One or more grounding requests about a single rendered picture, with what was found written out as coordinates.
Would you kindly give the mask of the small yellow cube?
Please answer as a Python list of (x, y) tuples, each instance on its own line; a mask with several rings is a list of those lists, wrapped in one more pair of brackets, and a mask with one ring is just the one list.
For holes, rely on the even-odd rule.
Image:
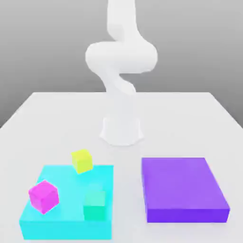
[(93, 169), (92, 156), (87, 149), (74, 151), (71, 153), (71, 155), (72, 155), (72, 164), (78, 174)]

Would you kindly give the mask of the small teal cube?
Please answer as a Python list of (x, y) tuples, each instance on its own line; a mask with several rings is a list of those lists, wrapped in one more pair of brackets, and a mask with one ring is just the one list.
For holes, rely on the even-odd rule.
[(83, 213), (86, 221), (105, 221), (106, 192), (103, 190), (88, 191), (84, 198)]

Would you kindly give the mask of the small magenta cube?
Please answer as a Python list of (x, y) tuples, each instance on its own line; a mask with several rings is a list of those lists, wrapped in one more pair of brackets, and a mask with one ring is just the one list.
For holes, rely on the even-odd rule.
[(57, 188), (46, 180), (32, 187), (28, 194), (31, 205), (43, 215), (59, 204)]

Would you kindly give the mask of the large purple box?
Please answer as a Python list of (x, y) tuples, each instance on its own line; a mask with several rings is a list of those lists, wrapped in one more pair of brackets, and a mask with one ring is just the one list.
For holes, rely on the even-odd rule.
[(142, 158), (148, 223), (225, 223), (230, 207), (205, 158)]

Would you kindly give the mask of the large cyan box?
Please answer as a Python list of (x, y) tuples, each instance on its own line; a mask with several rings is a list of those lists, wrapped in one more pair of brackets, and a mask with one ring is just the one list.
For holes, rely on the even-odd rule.
[[(95, 165), (77, 174), (72, 165), (45, 165), (37, 180), (57, 187), (59, 204), (41, 214), (27, 202), (19, 225), (25, 240), (110, 240), (112, 238), (113, 166)], [(103, 221), (85, 220), (83, 203), (88, 191), (106, 192)]]

